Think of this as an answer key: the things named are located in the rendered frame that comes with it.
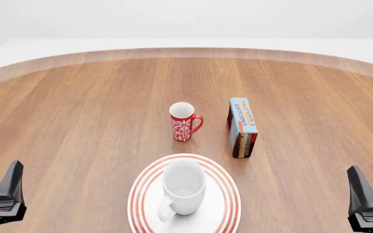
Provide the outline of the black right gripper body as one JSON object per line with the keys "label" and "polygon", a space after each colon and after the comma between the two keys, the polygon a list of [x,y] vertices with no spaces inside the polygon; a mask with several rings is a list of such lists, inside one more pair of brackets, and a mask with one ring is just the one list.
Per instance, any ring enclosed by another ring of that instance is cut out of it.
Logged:
{"label": "black right gripper body", "polygon": [[348,220],[354,233],[373,233],[373,212],[349,212]]}

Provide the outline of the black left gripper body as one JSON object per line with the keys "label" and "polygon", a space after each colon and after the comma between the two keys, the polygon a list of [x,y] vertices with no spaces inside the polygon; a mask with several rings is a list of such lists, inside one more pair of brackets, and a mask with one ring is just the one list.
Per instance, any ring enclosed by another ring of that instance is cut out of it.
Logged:
{"label": "black left gripper body", "polygon": [[0,203],[0,225],[22,221],[27,208],[23,203],[3,201]]}

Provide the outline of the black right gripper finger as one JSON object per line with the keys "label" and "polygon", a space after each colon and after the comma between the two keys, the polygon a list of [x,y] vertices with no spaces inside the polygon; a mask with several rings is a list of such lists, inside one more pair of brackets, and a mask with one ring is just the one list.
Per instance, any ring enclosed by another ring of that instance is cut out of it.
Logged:
{"label": "black right gripper finger", "polygon": [[346,172],[350,188],[348,215],[373,212],[373,188],[361,168],[353,165]]}

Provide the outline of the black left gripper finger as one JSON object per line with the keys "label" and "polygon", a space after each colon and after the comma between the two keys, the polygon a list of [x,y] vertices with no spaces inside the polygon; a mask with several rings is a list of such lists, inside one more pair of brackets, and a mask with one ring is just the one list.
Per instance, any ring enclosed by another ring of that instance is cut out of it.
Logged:
{"label": "black left gripper finger", "polygon": [[23,164],[13,161],[0,182],[0,203],[25,203],[22,190]]}

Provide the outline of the chocolate pudding box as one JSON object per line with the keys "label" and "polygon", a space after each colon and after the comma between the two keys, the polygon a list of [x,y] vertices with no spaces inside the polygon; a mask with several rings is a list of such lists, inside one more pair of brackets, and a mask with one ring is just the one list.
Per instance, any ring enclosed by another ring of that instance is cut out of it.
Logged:
{"label": "chocolate pudding box", "polygon": [[227,127],[232,157],[250,157],[258,130],[247,98],[230,99]]}

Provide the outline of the white plate with red rings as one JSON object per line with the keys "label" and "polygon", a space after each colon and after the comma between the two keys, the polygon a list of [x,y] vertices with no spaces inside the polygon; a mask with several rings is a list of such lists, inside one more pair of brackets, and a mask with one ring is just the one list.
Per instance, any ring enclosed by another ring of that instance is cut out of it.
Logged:
{"label": "white plate with red rings", "polygon": [[[157,210],[164,199],[163,172],[177,159],[190,159],[203,168],[205,197],[193,214],[162,222]],[[138,175],[129,192],[127,213],[133,233],[235,233],[241,199],[234,180],[219,164],[201,155],[180,153],[154,161]]]}

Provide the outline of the white mug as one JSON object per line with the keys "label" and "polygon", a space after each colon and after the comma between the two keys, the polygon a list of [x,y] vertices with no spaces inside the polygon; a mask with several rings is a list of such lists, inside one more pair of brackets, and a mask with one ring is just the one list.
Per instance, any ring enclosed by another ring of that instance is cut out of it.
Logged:
{"label": "white mug", "polygon": [[170,221],[175,215],[193,214],[201,206],[206,192],[203,168],[190,159],[177,159],[163,172],[164,199],[157,217],[162,222]]}

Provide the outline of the red patterned mug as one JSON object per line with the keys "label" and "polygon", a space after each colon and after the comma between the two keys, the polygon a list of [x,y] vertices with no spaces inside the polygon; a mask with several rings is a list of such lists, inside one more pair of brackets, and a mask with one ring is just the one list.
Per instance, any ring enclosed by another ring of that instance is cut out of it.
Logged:
{"label": "red patterned mug", "polygon": [[203,125],[203,116],[194,113],[194,107],[187,102],[177,102],[170,106],[169,113],[173,136],[176,141],[185,142]]}

